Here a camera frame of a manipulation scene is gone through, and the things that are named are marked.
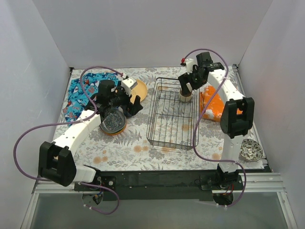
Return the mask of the yellow round plate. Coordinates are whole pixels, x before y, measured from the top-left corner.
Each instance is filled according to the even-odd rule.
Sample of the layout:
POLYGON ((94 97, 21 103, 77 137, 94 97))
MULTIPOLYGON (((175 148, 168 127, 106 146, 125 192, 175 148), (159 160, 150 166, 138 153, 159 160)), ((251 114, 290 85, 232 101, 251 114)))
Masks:
POLYGON ((134 104, 136 96, 139 96, 140 102, 142 102, 146 98, 148 93, 146 84, 139 79, 137 79, 136 81, 137 81, 137 85, 132 89, 132 96, 130 99, 130 102, 132 104, 134 104))

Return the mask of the beige brown ceramic cup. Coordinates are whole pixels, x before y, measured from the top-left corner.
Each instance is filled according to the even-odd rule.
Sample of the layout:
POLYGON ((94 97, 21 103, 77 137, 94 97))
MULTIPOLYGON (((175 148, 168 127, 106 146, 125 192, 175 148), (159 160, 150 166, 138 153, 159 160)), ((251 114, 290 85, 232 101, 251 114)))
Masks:
POLYGON ((182 90, 179 92, 179 98, 182 103, 189 103, 192 100, 192 93, 188 93, 187 95, 183 95, 182 90))

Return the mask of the black wire dish rack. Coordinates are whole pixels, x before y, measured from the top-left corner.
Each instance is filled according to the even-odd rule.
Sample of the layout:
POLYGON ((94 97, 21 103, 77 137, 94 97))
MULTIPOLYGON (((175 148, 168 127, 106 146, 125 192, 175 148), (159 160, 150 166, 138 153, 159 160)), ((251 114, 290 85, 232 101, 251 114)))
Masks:
POLYGON ((199 117, 199 91, 182 98, 178 79, 158 77, 153 87, 146 137, 152 146, 189 150, 199 117))

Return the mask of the pink patterned bowl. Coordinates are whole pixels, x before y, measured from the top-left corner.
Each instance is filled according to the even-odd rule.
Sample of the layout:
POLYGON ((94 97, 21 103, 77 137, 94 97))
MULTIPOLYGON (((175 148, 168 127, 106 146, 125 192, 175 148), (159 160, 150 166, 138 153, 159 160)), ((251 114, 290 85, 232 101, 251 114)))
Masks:
POLYGON ((256 162, 263 157, 263 149, 253 139, 244 139, 241 143, 239 158, 247 162, 256 162))

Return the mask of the dark blue mug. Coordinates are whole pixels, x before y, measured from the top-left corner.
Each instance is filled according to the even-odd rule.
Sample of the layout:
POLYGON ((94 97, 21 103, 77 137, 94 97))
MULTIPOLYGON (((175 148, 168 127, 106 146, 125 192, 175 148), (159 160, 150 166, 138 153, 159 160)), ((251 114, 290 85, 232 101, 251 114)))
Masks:
POLYGON ((121 106, 122 112, 125 115, 126 118, 130 118, 133 115, 129 112, 129 108, 127 106, 121 106))

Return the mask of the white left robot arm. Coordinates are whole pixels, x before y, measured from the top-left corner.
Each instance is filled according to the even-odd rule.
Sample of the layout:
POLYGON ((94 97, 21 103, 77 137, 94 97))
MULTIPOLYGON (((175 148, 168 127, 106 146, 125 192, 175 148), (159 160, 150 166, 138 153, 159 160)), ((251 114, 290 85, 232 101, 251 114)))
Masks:
POLYGON ((122 111, 123 117, 136 115, 143 106, 140 96, 131 101, 132 90, 137 81, 128 78, 115 84, 112 80, 100 82, 98 92, 89 98, 81 115, 60 137, 53 142, 44 142, 39 152, 39 176, 64 187, 73 182, 85 182, 89 190, 101 187, 97 169, 90 166, 77 166, 74 155, 89 133, 100 126, 115 111, 122 111))

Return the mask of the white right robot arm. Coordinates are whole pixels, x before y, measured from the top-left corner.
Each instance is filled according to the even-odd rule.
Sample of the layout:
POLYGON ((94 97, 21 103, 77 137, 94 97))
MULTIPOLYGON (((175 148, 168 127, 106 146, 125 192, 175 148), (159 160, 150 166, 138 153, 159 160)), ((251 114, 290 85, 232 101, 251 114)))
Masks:
POLYGON ((188 55, 181 59, 181 65, 186 67, 186 73, 179 76, 182 96, 187 96, 200 89, 206 83, 215 88, 224 103, 220 127, 224 133, 222 157, 217 161, 214 184, 220 189, 228 189, 238 180, 238 163, 241 144, 245 135, 253 126, 254 100, 240 93, 228 79, 229 68, 225 60, 213 62, 211 49, 198 49, 196 59, 188 55))

